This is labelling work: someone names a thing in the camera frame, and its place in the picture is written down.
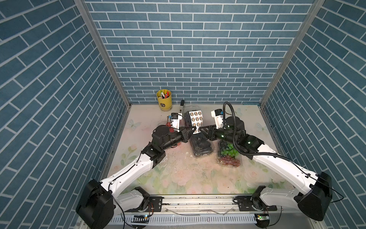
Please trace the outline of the white fruit sticker sheet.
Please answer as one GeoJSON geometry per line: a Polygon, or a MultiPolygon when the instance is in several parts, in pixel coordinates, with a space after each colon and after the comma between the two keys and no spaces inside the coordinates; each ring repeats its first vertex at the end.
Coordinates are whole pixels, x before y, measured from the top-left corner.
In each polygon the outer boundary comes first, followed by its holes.
{"type": "Polygon", "coordinates": [[[190,111],[188,113],[192,126],[201,127],[203,125],[203,114],[201,110],[190,111]]]}

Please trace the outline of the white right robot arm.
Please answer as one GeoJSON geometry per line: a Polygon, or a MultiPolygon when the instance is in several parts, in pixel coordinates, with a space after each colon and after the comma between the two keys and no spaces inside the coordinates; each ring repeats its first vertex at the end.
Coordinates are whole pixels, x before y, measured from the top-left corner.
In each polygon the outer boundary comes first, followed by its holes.
{"type": "Polygon", "coordinates": [[[322,221],[329,205],[334,202],[332,178],[325,172],[305,169],[278,154],[261,139],[247,134],[237,121],[233,118],[229,124],[224,120],[210,126],[197,124],[197,128],[211,141],[232,144],[241,155],[266,166],[293,186],[290,190],[258,187],[251,197],[254,207],[257,210],[270,206],[294,208],[313,220],[322,221]]]}

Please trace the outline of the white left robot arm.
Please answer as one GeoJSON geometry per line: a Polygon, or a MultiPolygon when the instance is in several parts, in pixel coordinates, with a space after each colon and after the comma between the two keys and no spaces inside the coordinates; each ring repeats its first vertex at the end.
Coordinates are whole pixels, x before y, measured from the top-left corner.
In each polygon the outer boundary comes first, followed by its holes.
{"type": "Polygon", "coordinates": [[[149,195],[141,188],[134,189],[121,200],[117,200],[117,197],[141,175],[156,167],[165,158],[166,149],[180,142],[188,142],[196,127],[182,127],[177,132],[170,130],[168,126],[158,126],[152,132],[152,140],[137,159],[102,181],[92,179],[85,185],[76,213],[89,228],[105,228],[114,216],[115,207],[123,212],[146,208],[149,195]]]}

